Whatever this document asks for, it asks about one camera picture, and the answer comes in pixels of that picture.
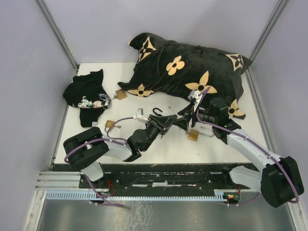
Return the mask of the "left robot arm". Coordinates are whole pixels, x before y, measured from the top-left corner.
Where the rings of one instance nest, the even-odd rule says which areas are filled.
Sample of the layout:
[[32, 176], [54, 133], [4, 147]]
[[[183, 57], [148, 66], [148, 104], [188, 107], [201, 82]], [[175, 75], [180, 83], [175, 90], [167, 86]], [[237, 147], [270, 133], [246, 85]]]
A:
[[133, 162], [141, 157], [141, 153], [149, 149], [158, 135], [164, 136], [173, 123], [176, 115], [149, 115], [145, 118], [138, 110], [132, 117], [145, 124], [144, 129], [138, 129], [122, 142], [115, 138], [104, 136], [98, 127], [92, 127], [79, 133], [63, 143], [66, 153], [64, 162], [73, 171], [83, 173], [90, 183], [100, 188], [106, 184], [106, 175], [98, 159], [102, 156], [113, 157], [123, 162]]

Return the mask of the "medium brass padlock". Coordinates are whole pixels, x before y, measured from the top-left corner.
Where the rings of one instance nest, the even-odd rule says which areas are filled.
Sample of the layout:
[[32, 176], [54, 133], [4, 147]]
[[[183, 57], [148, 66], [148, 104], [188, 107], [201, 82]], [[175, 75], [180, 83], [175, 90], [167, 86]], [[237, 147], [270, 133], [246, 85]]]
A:
[[118, 129], [121, 129], [121, 126], [120, 125], [115, 125], [115, 121], [112, 121], [112, 120], [107, 120], [106, 123], [105, 123], [105, 129], [104, 131], [107, 132], [109, 129], [113, 129], [113, 128], [118, 128]]

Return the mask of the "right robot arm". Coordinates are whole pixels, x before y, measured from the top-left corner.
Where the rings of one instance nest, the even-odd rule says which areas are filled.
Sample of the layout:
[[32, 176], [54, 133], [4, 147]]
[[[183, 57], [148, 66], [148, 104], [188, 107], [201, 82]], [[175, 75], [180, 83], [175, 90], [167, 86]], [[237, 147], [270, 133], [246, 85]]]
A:
[[272, 207], [285, 203], [297, 204], [304, 193], [304, 186], [298, 164], [290, 156], [268, 150], [252, 139], [239, 124], [229, 117], [223, 98], [213, 98], [209, 109], [200, 109], [200, 94], [189, 96], [189, 105], [179, 111], [181, 116], [175, 125], [189, 130], [196, 123], [210, 125], [213, 135], [226, 145], [240, 152], [256, 170], [234, 165], [221, 175], [221, 184], [232, 188], [236, 184], [246, 186], [260, 193]]

